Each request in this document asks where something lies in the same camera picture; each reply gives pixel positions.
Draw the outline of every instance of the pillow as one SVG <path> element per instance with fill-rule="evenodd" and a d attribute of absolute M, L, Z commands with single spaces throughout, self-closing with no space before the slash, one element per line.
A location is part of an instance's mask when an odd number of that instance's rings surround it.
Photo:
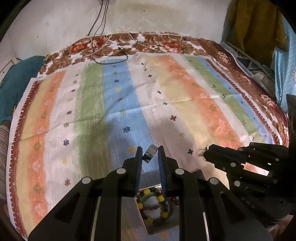
<path fill-rule="evenodd" d="M 20 101 L 29 81 L 44 64 L 44 56 L 33 56 L 10 67 L 0 84 L 0 123 L 12 120 L 13 108 Z"/>

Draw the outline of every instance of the orange stripe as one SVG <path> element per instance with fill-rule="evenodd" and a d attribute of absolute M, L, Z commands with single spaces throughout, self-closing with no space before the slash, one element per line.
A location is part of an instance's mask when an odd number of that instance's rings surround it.
<path fill-rule="evenodd" d="M 43 152 L 45 134 L 49 128 L 49 117 L 58 87 L 65 75 L 65 71 L 51 76 L 48 91 L 42 98 L 32 137 L 30 140 L 30 151 L 28 155 L 28 192 L 31 203 L 31 214 L 34 222 L 38 224 L 48 213 L 47 202 L 45 199 L 45 172 L 43 168 Z M 38 171 L 33 169 L 33 164 L 38 166 Z"/>
<path fill-rule="evenodd" d="M 201 86 L 197 86 L 195 79 L 172 56 L 162 55 L 158 56 L 158 58 L 172 77 L 179 80 L 191 98 L 195 99 L 200 112 L 203 114 L 206 125 L 212 131 L 218 145 L 234 149 L 241 147 L 243 144 L 240 138 L 233 131 L 223 112 L 215 101 L 211 99 L 208 92 Z"/>

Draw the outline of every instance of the yellow stripe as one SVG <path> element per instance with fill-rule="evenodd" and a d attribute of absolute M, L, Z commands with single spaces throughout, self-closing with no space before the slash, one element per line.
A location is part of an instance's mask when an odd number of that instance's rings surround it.
<path fill-rule="evenodd" d="M 37 117 L 39 117 L 38 110 L 41 106 L 44 94 L 48 91 L 48 86 L 50 82 L 51 77 L 48 77 L 42 81 L 38 89 L 38 92 L 36 93 L 34 100 L 32 101 L 30 108 L 28 110 L 23 131 L 21 134 L 21 141 L 19 143 L 19 153 L 16 166 L 16 186 L 20 216 L 27 234 L 29 234 L 36 226 L 31 214 L 31 203 L 29 199 L 27 182 L 27 164 L 28 155 L 30 151 L 30 137 L 32 137 L 33 135 L 33 129 L 35 127 Z"/>
<path fill-rule="evenodd" d="M 199 112 L 196 100 L 192 99 L 180 81 L 174 79 L 164 64 L 158 57 L 146 56 L 147 65 L 158 75 L 158 82 L 162 92 L 169 99 L 170 104 L 178 112 L 178 118 L 186 125 L 188 132 L 193 138 L 193 142 L 198 148 L 205 148 L 216 143 L 211 136 L 211 131 L 207 129 L 203 115 Z M 202 161 L 199 168 L 202 169 L 205 177 L 217 177 L 226 187 L 228 181 L 226 174 L 214 167 L 209 162 Z"/>
<path fill-rule="evenodd" d="M 214 143 L 203 117 L 198 111 L 195 100 L 191 99 L 183 85 L 172 78 L 156 57 L 147 56 L 147 64 L 157 73 L 159 85 L 170 104 L 178 111 L 178 118 L 186 124 L 194 142 L 200 147 Z"/>

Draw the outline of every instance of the blue cloth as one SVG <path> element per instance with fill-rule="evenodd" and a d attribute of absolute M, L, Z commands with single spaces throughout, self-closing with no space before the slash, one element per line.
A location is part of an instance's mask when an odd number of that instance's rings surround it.
<path fill-rule="evenodd" d="M 31 78 L 44 64 L 44 56 L 33 56 L 10 67 L 0 84 L 0 123 L 11 121 L 13 108 L 18 104 Z"/>
<path fill-rule="evenodd" d="M 283 17 L 288 51 L 275 49 L 274 70 L 276 99 L 285 113 L 288 112 L 286 94 L 296 95 L 296 34 Z"/>

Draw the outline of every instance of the beaded bracelet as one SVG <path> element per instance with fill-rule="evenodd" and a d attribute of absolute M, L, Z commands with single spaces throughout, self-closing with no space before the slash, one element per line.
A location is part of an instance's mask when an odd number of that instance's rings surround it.
<path fill-rule="evenodd" d="M 151 197 L 155 197 L 157 198 L 157 200 L 159 201 L 159 203 L 157 205 L 154 205 L 153 207 L 149 207 L 149 206 L 144 206 L 143 203 L 141 202 L 141 199 L 144 195 L 149 195 L 150 193 L 154 193 L 154 195 L 152 195 Z M 167 204 L 167 198 L 163 195 L 162 190 L 159 190 L 157 188 L 149 188 L 149 189 L 145 189 L 143 191 L 140 192 L 139 195 L 137 195 L 136 197 L 136 201 L 138 204 L 138 208 L 140 210 L 141 216 L 143 218 L 143 220 L 146 220 L 148 223 L 153 223 L 153 224 L 161 224 L 161 222 L 164 222 L 168 219 L 168 204 Z M 157 210 L 158 208 L 163 207 L 163 210 L 160 212 L 160 218 L 158 219 L 153 219 L 148 215 L 145 215 L 144 210 Z"/>

